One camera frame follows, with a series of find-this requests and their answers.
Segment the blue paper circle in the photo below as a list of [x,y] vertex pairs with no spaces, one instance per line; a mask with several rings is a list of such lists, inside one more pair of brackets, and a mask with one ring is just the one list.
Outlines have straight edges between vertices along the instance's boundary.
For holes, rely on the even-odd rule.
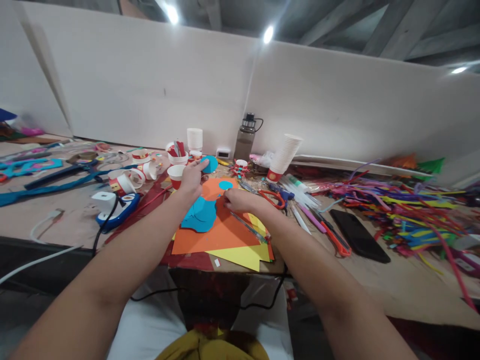
[[230,181],[220,181],[220,183],[218,184],[218,186],[220,187],[220,189],[222,190],[228,190],[228,189],[231,189],[234,187],[234,185],[230,182]]
[[205,174],[211,174],[219,167],[219,162],[217,161],[215,156],[208,155],[201,160],[201,163],[203,163],[206,159],[208,159],[210,162],[208,163],[206,168],[203,169],[202,172]]

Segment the yellow shirt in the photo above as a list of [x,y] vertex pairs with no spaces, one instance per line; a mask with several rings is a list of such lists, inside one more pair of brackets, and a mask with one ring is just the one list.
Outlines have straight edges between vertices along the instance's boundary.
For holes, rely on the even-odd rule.
[[187,332],[162,351],[156,360],[269,360],[263,346],[243,331],[222,335]]

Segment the hand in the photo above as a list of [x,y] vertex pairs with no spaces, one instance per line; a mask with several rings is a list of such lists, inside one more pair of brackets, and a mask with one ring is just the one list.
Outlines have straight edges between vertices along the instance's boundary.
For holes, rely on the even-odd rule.
[[265,205],[271,206],[263,197],[246,190],[228,189],[223,194],[225,206],[234,213],[255,213],[261,211]]
[[209,160],[195,160],[189,163],[183,170],[181,176],[181,185],[179,192],[191,197],[192,202],[195,202],[202,194],[202,184],[209,179],[208,175],[204,175],[202,170],[209,164]]

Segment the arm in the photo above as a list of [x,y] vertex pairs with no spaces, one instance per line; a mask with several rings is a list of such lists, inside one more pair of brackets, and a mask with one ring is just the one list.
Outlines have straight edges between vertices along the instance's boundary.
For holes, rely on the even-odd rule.
[[260,196],[230,189],[225,197],[229,209],[252,213],[268,229],[318,310],[336,359],[416,359],[382,309],[316,239]]
[[194,161],[187,166],[176,193],[93,258],[30,329],[11,359],[104,359],[125,304],[158,266],[202,193],[207,164]]

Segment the white partition wall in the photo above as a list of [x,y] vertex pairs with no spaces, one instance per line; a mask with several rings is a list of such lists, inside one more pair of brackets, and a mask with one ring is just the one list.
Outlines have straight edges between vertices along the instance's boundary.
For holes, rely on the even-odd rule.
[[0,1],[0,108],[19,115],[28,126],[71,136],[29,40],[10,1]]
[[477,173],[480,76],[76,8],[15,1],[73,134],[163,148],[204,130],[232,151],[244,111],[299,153],[360,161],[446,157],[442,184]]
[[204,129],[204,150],[232,146],[256,41],[76,8],[15,1],[48,59],[73,134],[163,148]]
[[476,74],[273,42],[256,63],[247,109],[265,119],[258,152],[292,133],[305,139],[299,153],[453,161],[480,149],[479,94]]

